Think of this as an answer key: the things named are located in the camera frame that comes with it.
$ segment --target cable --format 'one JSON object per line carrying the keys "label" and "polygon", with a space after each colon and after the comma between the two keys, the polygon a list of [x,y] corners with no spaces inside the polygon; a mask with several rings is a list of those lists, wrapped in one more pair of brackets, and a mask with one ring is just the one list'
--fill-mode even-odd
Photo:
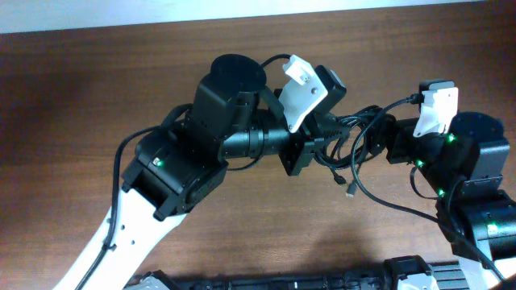
{"label": "cable", "polygon": [[88,279],[92,276],[95,269],[98,267],[104,256],[106,255],[106,252],[108,250],[114,249],[114,247],[111,247],[111,242],[113,240],[114,230],[116,228],[116,218],[119,211],[119,176],[120,176],[120,160],[122,159],[122,153],[125,146],[134,138],[143,135],[145,133],[149,133],[155,130],[160,129],[161,126],[152,126],[147,129],[140,130],[136,133],[133,133],[129,135],[127,138],[125,138],[119,145],[119,148],[116,151],[116,154],[114,155],[114,167],[113,167],[113,190],[111,193],[111,217],[110,217],[110,227],[107,231],[106,239],[104,240],[104,244],[102,245],[102,249],[97,255],[97,258],[94,260],[94,262],[91,264],[91,267],[89,267],[88,271],[85,273],[85,275],[82,277],[81,281],[75,288],[76,290],[80,290],[84,287],[86,282],[88,282]]}
{"label": "cable", "polygon": [[452,206],[453,193],[455,192],[457,185],[459,185],[459,183],[466,181],[466,180],[467,180],[466,176],[460,175],[456,178],[456,182],[453,183],[453,187],[450,189],[450,195],[448,196],[448,201],[446,203],[446,211],[447,212],[450,213],[450,207]]}
{"label": "cable", "polygon": [[243,166],[241,168],[228,168],[227,170],[228,171],[233,171],[233,172],[237,172],[237,171],[243,171],[243,170],[246,170],[246,169],[249,169],[253,166],[255,166],[258,161],[261,160],[261,158],[263,157],[263,155],[260,153],[253,161],[251,161],[251,163],[249,163],[248,165],[246,166]]}
{"label": "cable", "polygon": [[358,177],[358,172],[356,171],[356,168],[355,168],[355,164],[356,164],[356,160],[355,160],[355,152],[356,152],[356,147],[358,145],[358,142],[364,137],[365,133],[367,132],[367,130],[377,121],[379,120],[388,110],[391,110],[392,108],[396,107],[396,106],[400,106],[400,105],[403,105],[403,104],[406,104],[406,103],[409,103],[409,102],[413,102],[414,101],[414,96],[411,96],[411,97],[408,97],[406,99],[402,99],[400,101],[396,101],[394,102],[393,104],[389,105],[389,106],[386,106],[383,110],[381,110],[380,112],[378,112],[377,116],[365,127],[365,129],[363,129],[360,134],[356,137],[355,139],[355,142],[353,143],[353,146],[352,146],[352,153],[351,153],[351,157],[352,157],[352,160],[351,160],[351,163],[352,163],[352,174],[353,174],[353,178],[355,179],[355,182],[356,184],[358,185],[358,187],[360,188],[360,190],[362,190],[362,192],[367,196],[369,197],[370,199],[372,199],[373,201],[381,204],[381,205],[384,205],[384,206],[387,206],[387,207],[390,207],[391,209],[397,209],[397,210],[401,210],[401,211],[404,211],[406,213],[412,213],[418,217],[421,217],[421,218],[425,218],[431,222],[435,222],[437,225],[439,225],[439,227],[442,229],[442,230],[446,230],[448,233],[452,234],[454,236],[455,239],[458,239],[459,241],[461,241],[471,252],[473,252],[475,255],[478,256],[478,258],[481,260],[482,263],[486,264],[489,266],[489,268],[491,268],[491,270],[494,272],[494,274],[498,277],[498,279],[503,283],[505,281],[505,278],[504,276],[500,273],[500,271],[496,268],[496,266],[494,265],[493,261],[491,261],[491,259],[489,259],[486,255],[484,255],[484,253],[482,253],[482,251],[480,251],[476,246],[474,246],[473,244],[471,244],[471,242],[469,242],[462,234],[459,234],[457,233],[456,230],[454,229],[450,229],[448,226],[446,226],[443,222],[441,222],[438,218],[436,217],[432,217],[431,215],[429,214],[426,214],[426,213],[422,213],[420,211],[417,211],[415,209],[411,209],[411,208],[407,208],[405,206],[401,206],[401,205],[395,205],[395,204],[392,204],[390,202],[387,202],[387,201],[384,201],[378,197],[375,197],[372,193],[370,193],[365,187],[364,185],[362,184],[362,181],[360,181],[360,178]]}
{"label": "cable", "polygon": [[[368,106],[366,108],[363,108],[362,110],[356,112],[353,115],[349,116],[343,116],[343,117],[336,117],[335,121],[343,126],[349,128],[349,130],[344,130],[342,134],[337,139],[337,143],[334,145],[333,149],[331,150],[331,154],[328,155],[328,146],[329,143],[326,144],[326,146],[322,147],[319,151],[315,152],[315,161],[322,166],[326,166],[330,169],[331,174],[333,174],[333,180],[338,185],[344,185],[347,183],[346,179],[339,175],[336,170],[342,170],[349,168],[351,166],[351,155],[347,155],[345,157],[342,157],[340,155],[342,146],[347,142],[350,136],[350,132],[355,127],[359,127],[361,130],[363,130],[372,120],[372,118],[377,114],[378,111],[380,111],[381,108],[379,106]],[[368,140],[364,140],[364,144],[360,146],[360,148],[356,151],[356,158],[358,159],[357,163],[362,164],[363,162],[369,161],[375,156],[371,156],[370,158],[366,158],[368,155]],[[354,181],[352,181],[346,190],[346,193],[348,196],[353,196],[356,191],[356,184]]]}
{"label": "cable", "polygon": [[260,67],[264,68],[266,67],[267,65],[269,65],[270,63],[272,63],[274,60],[279,60],[279,59],[286,59],[286,60],[289,60],[291,57],[290,54],[286,54],[286,53],[281,53],[279,55],[275,55],[271,58],[269,58],[268,60],[264,61],[263,64],[260,65]]}
{"label": "cable", "polygon": [[416,188],[416,183],[414,181],[414,175],[416,174],[417,170],[417,167],[413,167],[412,170],[410,170],[410,186],[412,186],[412,190],[414,190],[414,192],[421,198],[437,201],[437,197],[425,197],[424,195],[419,193],[418,189]]}

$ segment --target white arm segment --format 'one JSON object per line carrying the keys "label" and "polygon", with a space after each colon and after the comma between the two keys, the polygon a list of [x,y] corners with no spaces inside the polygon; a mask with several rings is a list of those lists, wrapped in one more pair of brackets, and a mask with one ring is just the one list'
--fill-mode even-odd
{"label": "white arm segment", "polygon": [[[127,193],[120,190],[116,230],[111,243],[116,244],[116,248],[106,252],[104,259],[85,284],[84,290],[122,289],[152,248],[186,217],[186,214],[182,214],[167,217],[159,222],[152,216],[155,210],[156,207],[136,190],[131,189]],[[111,209],[54,290],[75,289],[79,284],[102,248],[109,229],[110,216]]]}
{"label": "white arm segment", "polygon": [[[459,265],[471,290],[491,289],[500,283],[494,273],[491,270],[485,270],[480,262],[459,257]],[[516,274],[516,258],[496,260],[494,266],[506,279]]]}

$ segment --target white plastic part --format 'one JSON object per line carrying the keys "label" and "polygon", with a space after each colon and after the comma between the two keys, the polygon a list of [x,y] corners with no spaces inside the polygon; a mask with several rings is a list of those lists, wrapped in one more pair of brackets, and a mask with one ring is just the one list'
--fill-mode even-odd
{"label": "white plastic part", "polygon": [[139,284],[134,286],[129,286],[127,288],[124,288],[124,290],[172,290],[168,288],[163,282],[159,281],[158,279],[150,276],[147,277],[139,282]]}
{"label": "white plastic part", "polygon": [[406,279],[397,282],[397,290],[439,290],[437,280],[425,273],[408,275]]}
{"label": "white plastic part", "polygon": [[434,89],[422,92],[425,97],[421,114],[414,129],[414,137],[428,133],[447,133],[453,117],[457,115],[459,89]]}
{"label": "white plastic part", "polygon": [[[122,289],[147,257],[152,248],[173,228],[179,226],[186,214],[157,221],[152,215],[156,207],[136,190],[119,192],[119,212],[113,242],[116,248],[108,250],[104,259],[85,284],[84,290]],[[54,290],[75,289],[97,258],[109,229],[111,209],[86,248],[81,252],[66,276]]]}
{"label": "white plastic part", "polygon": [[[471,290],[491,289],[500,283],[494,273],[484,269],[480,262],[459,257],[459,265]],[[494,266],[506,279],[516,275],[516,258],[496,260]]]}
{"label": "white plastic part", "polygon": [[294,133],[328,91],[312,66],[299,56],[292,55],[289,63],[283,65],[283,70],[292,80],[283,87],[279,100],[285,107],[283,115],[289,131]]}

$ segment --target led light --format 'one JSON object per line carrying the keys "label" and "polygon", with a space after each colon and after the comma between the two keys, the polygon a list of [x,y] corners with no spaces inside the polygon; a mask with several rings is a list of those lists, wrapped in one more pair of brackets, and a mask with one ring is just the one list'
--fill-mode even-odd
{"label": "led light", "polygon": [[455,140],[457,140],[457,137],[455,137],[452,133],[448,134],[448,136],[447,136],[447,141],[448,141],[449,143],[451,143],[451,142],[453,142],[453,141],[455,141]]}
{"label": "led light", "polygon": [[158,157],[156,157],[156,158],[152,161],[152,165],[157,166],[157,167],[160,167],[161,165],[163,165],[163,161],[162,161],[161,159],[159,159]]}
{"label": "led light", "polygon": [[487,234],[496,234],[498,233],[498,226],[496,224],[487,225]]}

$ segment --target wooden table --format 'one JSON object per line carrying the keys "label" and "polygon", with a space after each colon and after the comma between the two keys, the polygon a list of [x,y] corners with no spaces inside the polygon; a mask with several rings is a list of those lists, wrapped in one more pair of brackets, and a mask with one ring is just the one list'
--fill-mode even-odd
{"label": "wooden table", "polygon": [[[386,106],[422,80],[448,77],[460,88],[461,110],[500,118],[516,144],[515,15],[511,4],[482,2],[0,35],[0,288],[56,284],[110,206],[118,143],[191,102],[224,53],[263,61],[288,52],[327,64],[348,88],[336,114]],[[280,63],[266,71],[271,88],[287,81]],[[377,196],[435,213],[432,201],[412,193],[409,170],[379,157],[361,175]],[[515,172],[513,153],[502,185],[512,197]],[[418,187],[431,193],[422,178]],[[436,225],[362,193],[346,198],[344,189],[315,162],[288,178],[276,156],[264,158],[228,173],[139,273],[257,276],[400,255],[454,259]]]}

